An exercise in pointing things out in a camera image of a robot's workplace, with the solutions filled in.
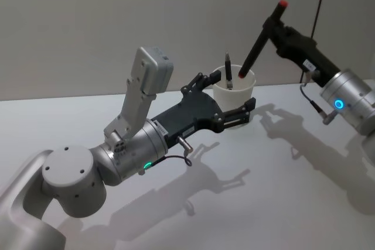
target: green led light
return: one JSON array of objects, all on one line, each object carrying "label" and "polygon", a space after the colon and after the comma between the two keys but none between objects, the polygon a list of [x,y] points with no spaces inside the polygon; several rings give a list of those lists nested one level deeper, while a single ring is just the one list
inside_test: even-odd
[{"label": "green led light", "polygon": [[145,164],[145,166],[143,166],[143,169],[147,169],[147,168],[149,168],[150,166],[151,166],[151,164],[152,164],[152,162],[147,162],[146,164]]}]

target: gray wall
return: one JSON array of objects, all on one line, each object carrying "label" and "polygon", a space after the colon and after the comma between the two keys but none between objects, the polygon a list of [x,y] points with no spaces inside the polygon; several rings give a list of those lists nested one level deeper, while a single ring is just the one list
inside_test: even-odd
[{"label": "gray wall", "polygon": [[[318,0],[288,0],[283,19],[309,34]],[[223,64],[241,64],[278,0],[0,0],[0,100],[123,93],[138,46],[175,62],[169,89]],[[324,0],[319,48],[368,77],[374,0]],[[299,69],[268,44],[258,85],[294,83]]]}]

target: table surface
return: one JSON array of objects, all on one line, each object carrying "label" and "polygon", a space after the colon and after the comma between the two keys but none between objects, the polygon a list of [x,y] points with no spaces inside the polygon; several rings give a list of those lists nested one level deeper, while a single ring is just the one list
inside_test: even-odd
[{"label": "table surface", "polygon": [[[306,92],[330,110],[317,85]],[[324,126],[297,85],[256,87],[253,96],[249,124],[188,138],[192,167],[171,159],[108,187],[101,210],[84,219],[54,200],[43,220],[67,237],[69,250],[373,249],[375,168],[362,137],[341,117]],[[0,102],[0,184],[35,151],[101,143],[123,99]],[[158,95],[149,116],[180,99]]]}]

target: white cup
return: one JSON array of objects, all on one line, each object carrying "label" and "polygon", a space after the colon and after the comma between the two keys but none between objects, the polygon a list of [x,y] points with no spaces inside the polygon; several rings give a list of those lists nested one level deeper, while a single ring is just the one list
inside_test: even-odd
[{"label": "white cup", "polygon": [[255,74],[249,71],[244,78],[238,77],[241,66],[231,65],[233,89],[227,89],[225,66],[218,67],[221,71],[221,80],[213,86],[213,98],[219,105],[221,111],[230,111],[239,108],[251,98],[255,85]]}]

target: red cap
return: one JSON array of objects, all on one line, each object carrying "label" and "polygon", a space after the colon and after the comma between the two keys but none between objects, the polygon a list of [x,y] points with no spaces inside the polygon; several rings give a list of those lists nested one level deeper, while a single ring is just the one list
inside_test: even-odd
[{"label": "red cap", "polygon": [[281,6],[283,6],[283,7],[288,7],[288,3],[287,3],[287,1],[285,1],[285,0],[280,0],[279,1],[279,4],[281,5]]}]

